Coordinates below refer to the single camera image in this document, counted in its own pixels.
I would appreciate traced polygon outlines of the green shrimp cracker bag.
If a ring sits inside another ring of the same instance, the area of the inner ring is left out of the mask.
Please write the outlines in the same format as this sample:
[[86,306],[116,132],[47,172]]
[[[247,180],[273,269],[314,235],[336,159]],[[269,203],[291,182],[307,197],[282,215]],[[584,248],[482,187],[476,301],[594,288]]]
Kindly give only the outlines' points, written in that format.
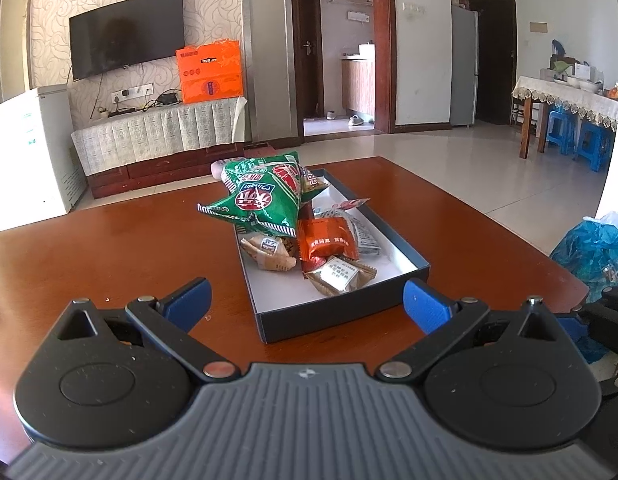
[[301,199],[301,169],[296,152],[227,162],[221,182],[229,195],[200,214],[233,223],[247,232],[295,238]]

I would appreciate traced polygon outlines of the tv cabinet with lace cloth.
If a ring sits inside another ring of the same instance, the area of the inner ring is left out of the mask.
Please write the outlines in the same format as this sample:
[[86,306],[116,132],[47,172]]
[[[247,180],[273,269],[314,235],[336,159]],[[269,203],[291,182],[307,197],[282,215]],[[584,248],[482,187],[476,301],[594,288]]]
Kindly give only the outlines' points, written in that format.
[[74,131],[92,196],[206,176],[216,160],[243,155],[246,105],[239,96],[155,107]]

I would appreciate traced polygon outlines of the kitchen wooden cabinet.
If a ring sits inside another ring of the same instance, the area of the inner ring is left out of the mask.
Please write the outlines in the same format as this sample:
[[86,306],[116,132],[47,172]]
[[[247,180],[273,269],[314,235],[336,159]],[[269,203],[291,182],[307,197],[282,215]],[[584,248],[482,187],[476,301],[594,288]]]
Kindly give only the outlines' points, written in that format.
[[357,54],[341,58],[343,107],[364,122],[375,122],[375,44],[359,44]]

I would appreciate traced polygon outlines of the clear silver candy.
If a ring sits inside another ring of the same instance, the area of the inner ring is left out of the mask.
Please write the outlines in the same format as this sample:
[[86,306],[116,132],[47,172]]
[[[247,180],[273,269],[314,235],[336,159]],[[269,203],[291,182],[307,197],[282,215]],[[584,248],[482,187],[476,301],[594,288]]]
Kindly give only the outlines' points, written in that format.
[[382,247],[364,224],[355,217],[347,218],[349,230],[355,239],[360,256],[377,257],[381,254]]

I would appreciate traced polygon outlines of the orange square snack packet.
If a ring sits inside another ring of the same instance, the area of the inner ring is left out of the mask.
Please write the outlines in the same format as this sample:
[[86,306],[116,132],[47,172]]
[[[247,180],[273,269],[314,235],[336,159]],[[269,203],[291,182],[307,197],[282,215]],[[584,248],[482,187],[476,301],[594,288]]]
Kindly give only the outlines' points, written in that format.
[[331,257],[360,258],[357,242],[344,218],[300,219],[297,234],[300,260],[308,269]]

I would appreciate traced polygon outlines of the blue plastic stool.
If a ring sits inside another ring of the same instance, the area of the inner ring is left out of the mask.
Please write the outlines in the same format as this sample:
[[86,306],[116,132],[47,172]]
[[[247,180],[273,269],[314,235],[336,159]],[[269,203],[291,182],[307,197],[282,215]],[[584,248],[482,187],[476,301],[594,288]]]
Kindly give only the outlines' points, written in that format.
[[610,161],[614,139],[614,133],[609,128],[593,122],[582,122],[574,160],[584,158],[592,171],[599,172]]
[[546,122],[546,142],[555,144],[562,155],[574,154],[577,116],[561,106],[552,106]]

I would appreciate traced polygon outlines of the dark blue cardboard box tray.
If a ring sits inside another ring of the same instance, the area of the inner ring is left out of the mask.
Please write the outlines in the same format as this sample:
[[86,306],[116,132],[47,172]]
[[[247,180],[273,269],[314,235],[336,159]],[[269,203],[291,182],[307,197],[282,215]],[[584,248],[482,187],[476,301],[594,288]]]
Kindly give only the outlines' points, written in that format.
[[274,344],[396,307],[407,281],[428,279],[426,259],[370,207],[351,215],[379,243],[377,256],[332,257],[304,276],[300,264],[288,271],[263,270],[245,250],[239,252],[262,342]]

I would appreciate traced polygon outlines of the white chest freezer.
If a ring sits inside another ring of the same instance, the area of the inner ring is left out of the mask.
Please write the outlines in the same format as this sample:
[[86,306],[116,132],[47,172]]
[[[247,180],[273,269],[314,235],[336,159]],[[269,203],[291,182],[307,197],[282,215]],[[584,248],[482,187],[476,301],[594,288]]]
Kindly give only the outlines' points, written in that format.
[[87,182],[65,84],[0,103],[0,231],[64,216]]

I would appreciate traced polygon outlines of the blue plastic bag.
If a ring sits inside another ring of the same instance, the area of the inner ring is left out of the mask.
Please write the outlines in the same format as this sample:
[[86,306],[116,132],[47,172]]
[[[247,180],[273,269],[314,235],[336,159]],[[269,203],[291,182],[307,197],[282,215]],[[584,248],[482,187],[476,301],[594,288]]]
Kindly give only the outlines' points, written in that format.
[[[550,258],[563,266],[589,289],[584,302],[618,312],[618,214],[611,212],[601,219],[586,217],[569,230],[552,250]],[[618,354],[618,328],[603,321],[594,323],[603,337],[597,342],[592,335],[568,332],[589,364]]]

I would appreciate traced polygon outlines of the wall mounted black television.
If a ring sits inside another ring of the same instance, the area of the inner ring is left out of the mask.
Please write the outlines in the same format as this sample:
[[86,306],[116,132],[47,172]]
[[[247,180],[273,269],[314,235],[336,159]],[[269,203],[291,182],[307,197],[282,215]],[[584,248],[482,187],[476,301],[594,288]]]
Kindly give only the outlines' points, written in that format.
[[70,18],[76,80],[170,58],[184,45],[183,0],[125,0]]

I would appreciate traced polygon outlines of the tan crinkled snack packet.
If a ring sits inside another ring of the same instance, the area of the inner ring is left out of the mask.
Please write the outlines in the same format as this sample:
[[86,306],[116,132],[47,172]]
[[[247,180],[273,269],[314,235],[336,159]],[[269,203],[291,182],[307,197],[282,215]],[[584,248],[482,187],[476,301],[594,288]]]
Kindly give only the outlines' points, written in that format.
[[242,237],[239,246],[256,263],[260,270],[288,272],[295,268],[297,260],[278,237],[260,233]]

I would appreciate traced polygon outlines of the red floor mat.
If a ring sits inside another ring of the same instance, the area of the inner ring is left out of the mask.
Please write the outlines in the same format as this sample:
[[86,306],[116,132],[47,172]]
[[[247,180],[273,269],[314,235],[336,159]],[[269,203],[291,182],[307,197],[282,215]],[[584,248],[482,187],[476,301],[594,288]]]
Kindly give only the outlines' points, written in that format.
[[277,150],[269,143],[259,143],[244,148],[244,156],[247,158],[266,157],[277,154]]

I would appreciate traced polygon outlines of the tan labelled pastry packet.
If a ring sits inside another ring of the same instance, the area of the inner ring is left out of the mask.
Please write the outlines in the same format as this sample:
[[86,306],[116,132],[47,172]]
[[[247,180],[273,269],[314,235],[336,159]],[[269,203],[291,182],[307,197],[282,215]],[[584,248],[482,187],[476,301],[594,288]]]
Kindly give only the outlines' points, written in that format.
[[318,292],[328,297],[354,292],[376,278],[377,270],[347,258],[331,257],[322,266],[307,272],[305,278]]

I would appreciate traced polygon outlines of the dining table with lace cloth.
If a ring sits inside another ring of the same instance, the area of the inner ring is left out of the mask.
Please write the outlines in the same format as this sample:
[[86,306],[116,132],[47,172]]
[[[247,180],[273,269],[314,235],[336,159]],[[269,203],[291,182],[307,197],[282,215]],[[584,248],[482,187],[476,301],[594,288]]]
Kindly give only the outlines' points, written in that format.
[[532,104],[542,103],[544,107],[539,116],[538,151],[543,152],[546,140],[546,121],[548,120],[548,106],[557,105],[567,112],[576,115],[579,119],[606,129],[617,131],[618,101],[606,98],[594,92],[587,92],[581,88],[574,88],[569,84],[560,84],[538,78],[520,76],[512,91],[514,99],[522,101],[522,137],[520,138],[518,157],[526,159],[529,151],[530,126]]

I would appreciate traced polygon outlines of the orange cardboard gift box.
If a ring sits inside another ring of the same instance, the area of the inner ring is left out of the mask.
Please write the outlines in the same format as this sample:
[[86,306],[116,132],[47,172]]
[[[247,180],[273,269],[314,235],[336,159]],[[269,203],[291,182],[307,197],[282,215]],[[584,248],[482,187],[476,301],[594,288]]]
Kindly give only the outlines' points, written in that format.
[[244,96],[239,41],[222,39],[175,51],[185,104]]

